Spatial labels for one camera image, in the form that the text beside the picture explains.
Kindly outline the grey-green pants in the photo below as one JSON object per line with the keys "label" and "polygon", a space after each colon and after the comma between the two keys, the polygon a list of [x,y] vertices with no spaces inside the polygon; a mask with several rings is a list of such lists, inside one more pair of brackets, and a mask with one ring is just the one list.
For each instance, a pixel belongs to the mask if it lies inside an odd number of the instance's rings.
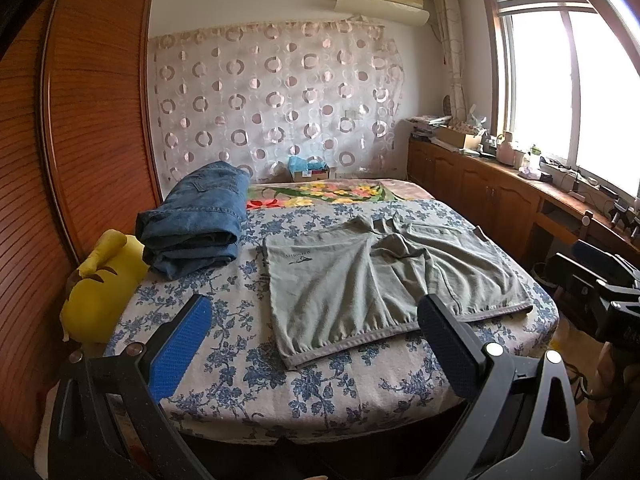
{"label": "grey-green pants", "polygon": [[268,235],[264,255],[274,340],[289,370],[414,332],[426,295],[461,322],[533,305],[524,278],[480,228],[356,217],[296,238]]}

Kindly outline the yellow plush toy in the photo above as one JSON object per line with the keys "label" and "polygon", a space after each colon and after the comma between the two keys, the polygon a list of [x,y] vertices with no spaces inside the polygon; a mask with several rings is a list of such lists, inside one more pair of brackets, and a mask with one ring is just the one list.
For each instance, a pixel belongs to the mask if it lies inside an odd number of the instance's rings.
{"label": "yellow plush toy", "polygon": [[134,235],[106,230],[70,274],[60,313],[64,341],[107,344],[132,295],[148,274]]}

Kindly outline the folded blue jeans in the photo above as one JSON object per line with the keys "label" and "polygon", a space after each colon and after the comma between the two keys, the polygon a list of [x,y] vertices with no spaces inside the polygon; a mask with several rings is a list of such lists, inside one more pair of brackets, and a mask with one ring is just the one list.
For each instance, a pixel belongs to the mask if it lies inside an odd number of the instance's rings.
{"label": "folded blue jeans", "polygon": [[180,180],[159,207],[140,212],[136,237],[150,270],[173,281],[235,260],[249,185],[246,171],[210,162]]}

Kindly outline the wooden sideboard cabinet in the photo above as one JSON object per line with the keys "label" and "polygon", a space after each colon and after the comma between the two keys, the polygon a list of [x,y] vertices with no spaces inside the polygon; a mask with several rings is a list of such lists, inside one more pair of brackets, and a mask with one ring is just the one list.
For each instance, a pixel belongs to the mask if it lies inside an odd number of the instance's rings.
{"label": "wooden sideboard cabinet", "polygon": [[480,226],[524,269],[585,240],[639,264],[639,241],[611,228],[593,206],[512,169],[412,138],[408,179]]}

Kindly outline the colourful flower bedsheet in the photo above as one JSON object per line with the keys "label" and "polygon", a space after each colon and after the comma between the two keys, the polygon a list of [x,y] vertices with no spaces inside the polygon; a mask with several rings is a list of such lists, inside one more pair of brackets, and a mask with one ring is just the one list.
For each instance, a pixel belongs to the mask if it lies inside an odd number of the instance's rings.
{"label": "colourful flower bedsheet", "polygon": [[252,184],[247,192],[247,210],[319,207],[321,204],[432,200],[420,185],[395,179],[337,179],[291,183]]}

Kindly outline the pink white vase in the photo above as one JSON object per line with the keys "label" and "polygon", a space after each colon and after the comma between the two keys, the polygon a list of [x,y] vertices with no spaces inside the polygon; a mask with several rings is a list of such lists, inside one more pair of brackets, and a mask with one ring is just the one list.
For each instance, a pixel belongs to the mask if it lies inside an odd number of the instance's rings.
{"label": "pink white vase", "polygon": [[513,145],[513,133],[511,131],[503,131],[501,142],[497,146],[496,157],[500,164],[508,167],[514,166],[515,148]]}

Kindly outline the cardboard box on sideboard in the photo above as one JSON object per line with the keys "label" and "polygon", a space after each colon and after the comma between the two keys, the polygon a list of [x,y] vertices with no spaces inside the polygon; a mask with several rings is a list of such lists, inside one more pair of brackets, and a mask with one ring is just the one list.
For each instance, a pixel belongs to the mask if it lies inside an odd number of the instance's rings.
{"label": "cardboard box on sideboard", "polygon": [[436,132],[436,138],[442,142],[457,148],[458,150],[476,151],[480,146],[482,136],[480,134],[472,134],[460,132],[449,127],[439,127]]}

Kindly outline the cardboard box with blue items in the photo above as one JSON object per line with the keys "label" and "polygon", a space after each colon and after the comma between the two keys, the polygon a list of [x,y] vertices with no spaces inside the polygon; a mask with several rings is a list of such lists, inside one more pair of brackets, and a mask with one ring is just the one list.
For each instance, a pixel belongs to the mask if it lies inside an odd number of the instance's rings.
{"label": "cardboard box with blue items", "polygon": [[290,156],[288,172],[293,182],[329,180],[335,177],[335,168],[330,167],[322,158],[314,156],[310,159]]}

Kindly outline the circle-patterned sheer curtain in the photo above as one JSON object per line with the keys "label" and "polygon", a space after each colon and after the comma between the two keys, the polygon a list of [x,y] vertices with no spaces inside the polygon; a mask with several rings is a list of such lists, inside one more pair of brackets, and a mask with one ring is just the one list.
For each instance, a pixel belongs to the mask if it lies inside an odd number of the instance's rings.
{"label": "circle-patterned sheer curtain", "polygon": [[255,181],[283,178],[294,157],[346,177],[400,170],[395,127],[405,71],[382,25],[292,21],[176,32],[151,40],[150,63],[165,188],[210,162]]}

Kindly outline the side window curtain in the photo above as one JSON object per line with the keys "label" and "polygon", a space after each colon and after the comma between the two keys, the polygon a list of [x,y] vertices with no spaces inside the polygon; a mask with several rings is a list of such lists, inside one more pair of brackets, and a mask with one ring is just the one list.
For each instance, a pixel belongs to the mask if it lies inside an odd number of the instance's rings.
{"label": "side window curtain", "polygon": [[465,69],[462,15],[459,0],[434,0],[437,26],[447,71],[447,96],[451,116],[466,121],[466,99],[463,75]]}

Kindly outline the white air conditioner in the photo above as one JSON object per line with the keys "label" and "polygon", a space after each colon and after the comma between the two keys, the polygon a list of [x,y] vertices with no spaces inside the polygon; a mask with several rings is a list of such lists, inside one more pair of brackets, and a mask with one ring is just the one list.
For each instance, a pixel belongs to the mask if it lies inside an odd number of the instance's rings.
{"label": "white air conditioner", "polygon": [[424,26],[430,19],[424,0],[336,0],[334,11],[414,27]]}

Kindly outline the window with brown frame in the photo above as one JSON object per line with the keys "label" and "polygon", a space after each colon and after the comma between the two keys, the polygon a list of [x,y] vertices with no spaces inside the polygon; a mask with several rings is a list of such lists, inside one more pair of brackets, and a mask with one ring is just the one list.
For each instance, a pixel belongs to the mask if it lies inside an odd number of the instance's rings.
{"label": "window with brown frame", "polygon": [[496,133],[639,194],[639,74],[588,0],[485,0]]}

